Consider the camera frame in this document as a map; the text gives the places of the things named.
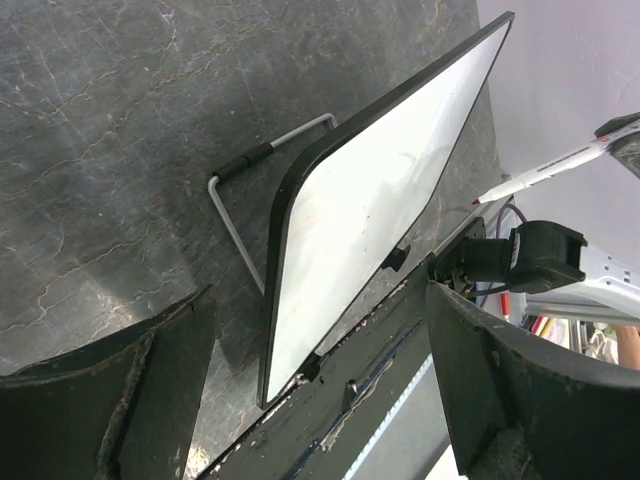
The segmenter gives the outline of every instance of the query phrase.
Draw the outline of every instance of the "purple wire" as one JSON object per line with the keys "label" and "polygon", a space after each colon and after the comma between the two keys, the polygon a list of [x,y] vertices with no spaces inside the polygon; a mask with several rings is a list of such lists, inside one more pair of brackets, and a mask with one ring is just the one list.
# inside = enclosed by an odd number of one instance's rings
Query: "purple wire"
{"label": "purple wire", "polygon": [[[522,223],[527,221],[527,217],[524,216],[524,213],[522,213],[522,210],[516,207],[513,203],[505,203],[502,207],[500,207],[500,210],[498,211],[498,218],[496,220],[496,238],[500,238],[502,220],[504,220],[504,213],[507,210],[513,211],[513,213],[515,213],[518,216],[518,218]],[[493,282],[491,282],[487,287],[487,290],[492,289],[493,286],[494,284]],[[480,302],[480,308],[484,308],[484,306],[487,304],[487,300],[489,300],[489,295],[485,295],[484,297],[482,297],[482,301]]]}

